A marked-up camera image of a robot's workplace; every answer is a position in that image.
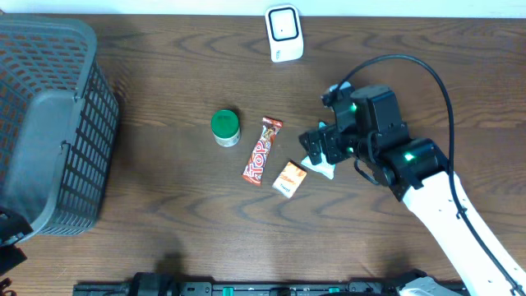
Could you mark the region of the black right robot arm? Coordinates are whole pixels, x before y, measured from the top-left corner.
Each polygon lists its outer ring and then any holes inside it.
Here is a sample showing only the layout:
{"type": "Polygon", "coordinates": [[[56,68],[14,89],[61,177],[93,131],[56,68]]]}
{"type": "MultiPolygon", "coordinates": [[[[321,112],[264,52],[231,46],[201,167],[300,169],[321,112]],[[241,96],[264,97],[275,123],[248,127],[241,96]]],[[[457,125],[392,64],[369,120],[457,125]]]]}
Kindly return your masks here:
{"type": "Polygon", "coordinates": [[[322,95],[335,123],[303,133],[313,164],[354,159],[389,188],[440,245],[471,295],[523,295],[525,272],[468,199],[448,160],[428,138],[411,138],[388,86],[331,87],[322,95]]]}

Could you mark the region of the green lid jar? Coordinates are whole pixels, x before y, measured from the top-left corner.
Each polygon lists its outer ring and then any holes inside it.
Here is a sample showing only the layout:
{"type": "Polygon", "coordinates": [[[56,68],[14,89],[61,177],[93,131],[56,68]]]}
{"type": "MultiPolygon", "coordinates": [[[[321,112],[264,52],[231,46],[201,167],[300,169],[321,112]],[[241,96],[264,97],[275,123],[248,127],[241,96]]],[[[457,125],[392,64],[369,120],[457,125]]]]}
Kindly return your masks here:
{"type": "Polygon", "coordinates": [[[240,122],[231,110],[217,111],[210,120],[210,127],[216,143],[222,147],[235,146],[240,140],[240,122]]]}

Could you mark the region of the orange small box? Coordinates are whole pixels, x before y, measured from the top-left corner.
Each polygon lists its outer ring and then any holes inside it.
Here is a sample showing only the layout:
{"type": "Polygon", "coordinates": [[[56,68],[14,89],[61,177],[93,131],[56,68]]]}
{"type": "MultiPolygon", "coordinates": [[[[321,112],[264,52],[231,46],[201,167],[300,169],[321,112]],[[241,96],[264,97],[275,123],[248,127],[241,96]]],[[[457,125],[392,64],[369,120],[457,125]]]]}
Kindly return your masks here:
{"type": "Polygon", "coordinates": [[[273,182],[272,187],[290,199],[306,176],[307,172],[304,169],[289,161],[273,182]]]}

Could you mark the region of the red snack wrapper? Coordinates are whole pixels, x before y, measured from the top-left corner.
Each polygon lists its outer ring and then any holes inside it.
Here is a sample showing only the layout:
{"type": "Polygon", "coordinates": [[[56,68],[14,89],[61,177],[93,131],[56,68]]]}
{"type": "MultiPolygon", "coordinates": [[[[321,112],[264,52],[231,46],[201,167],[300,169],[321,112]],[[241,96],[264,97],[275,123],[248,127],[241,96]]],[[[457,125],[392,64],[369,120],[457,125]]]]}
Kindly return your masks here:
{"type": "Polygon", "coordinates": [[[283,123],[273,118],[263,117],[262,133],[251,152],[247,165],[242,173],[242,177],[251,184],[261,185],[267,158],[271,147],[278,135],[283,123]]]}

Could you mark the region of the mint green wipes pack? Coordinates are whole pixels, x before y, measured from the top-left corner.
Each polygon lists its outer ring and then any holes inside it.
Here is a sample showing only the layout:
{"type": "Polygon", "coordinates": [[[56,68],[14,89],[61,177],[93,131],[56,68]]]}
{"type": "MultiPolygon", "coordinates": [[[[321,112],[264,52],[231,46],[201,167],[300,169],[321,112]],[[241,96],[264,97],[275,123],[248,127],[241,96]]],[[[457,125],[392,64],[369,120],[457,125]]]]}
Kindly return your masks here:
{"type": "MultiPolygon", "coordinates": [[[[321,131],[323,128],[326,127],[326,124],[324,122],[318,123],[318,128],[315,130],[318,130],[321,134],[321,131]]],[[[305,158],[301,161],[301,165],[307,169],[310,169],[314,172],[323,174],[328,179],[333,179],[335,176],[335,165],[329,164],[326,158],[326,153],[324,152],[324,148],[322,145],[322,135],[321,135],[321,149],[322,149],[322,162],[318,165],[313,165],[311,161],[309,160],[308,156],[306,155],[305,158]]]]}

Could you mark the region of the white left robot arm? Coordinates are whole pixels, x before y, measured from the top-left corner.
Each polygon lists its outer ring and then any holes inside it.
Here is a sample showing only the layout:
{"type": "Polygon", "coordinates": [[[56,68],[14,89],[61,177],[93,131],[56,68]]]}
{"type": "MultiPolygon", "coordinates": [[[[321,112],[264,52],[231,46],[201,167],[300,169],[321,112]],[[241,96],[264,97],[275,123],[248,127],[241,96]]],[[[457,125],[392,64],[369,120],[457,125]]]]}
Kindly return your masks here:
{"type": "Polygon", "coordinates": [[[16,244],[32,232],[22,215],[1,207],[1,276],[27,259],[16,244]]]}

